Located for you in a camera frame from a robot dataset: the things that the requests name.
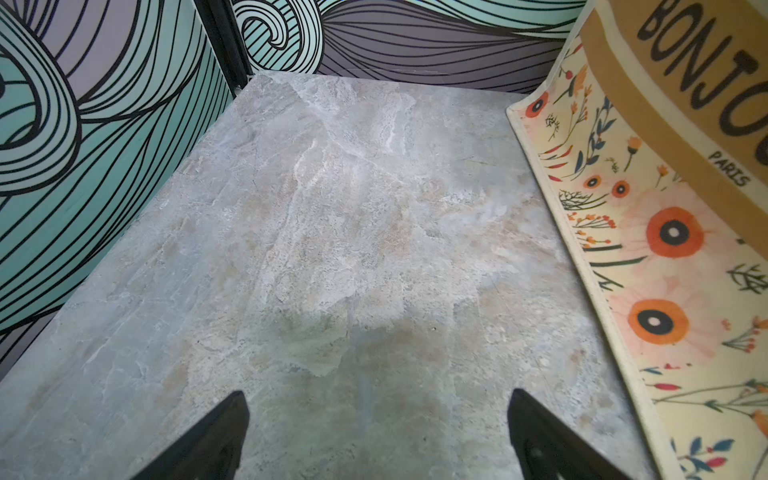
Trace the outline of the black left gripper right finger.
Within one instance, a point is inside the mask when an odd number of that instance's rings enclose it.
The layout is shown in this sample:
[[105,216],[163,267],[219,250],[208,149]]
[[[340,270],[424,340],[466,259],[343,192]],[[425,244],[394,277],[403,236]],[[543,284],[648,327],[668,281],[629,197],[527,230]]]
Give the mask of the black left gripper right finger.
[[523,389],[507,408],[510,443],[526,479],[625,479],[627,475]]

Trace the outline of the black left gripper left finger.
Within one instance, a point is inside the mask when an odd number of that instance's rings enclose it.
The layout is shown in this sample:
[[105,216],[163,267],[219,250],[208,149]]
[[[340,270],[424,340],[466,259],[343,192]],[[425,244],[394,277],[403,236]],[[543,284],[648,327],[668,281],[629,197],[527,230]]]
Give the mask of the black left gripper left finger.
[[231,392],[133,479],[233,479],[249,420],[244,392]]

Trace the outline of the cream floral tote bag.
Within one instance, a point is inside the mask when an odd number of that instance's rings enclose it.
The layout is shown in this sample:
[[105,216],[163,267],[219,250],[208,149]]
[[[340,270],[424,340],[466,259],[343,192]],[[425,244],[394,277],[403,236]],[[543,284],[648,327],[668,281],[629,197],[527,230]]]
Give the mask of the cream floral tote bag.
[[767,5],[590,1],[507,110],[665,479],[767,475]]

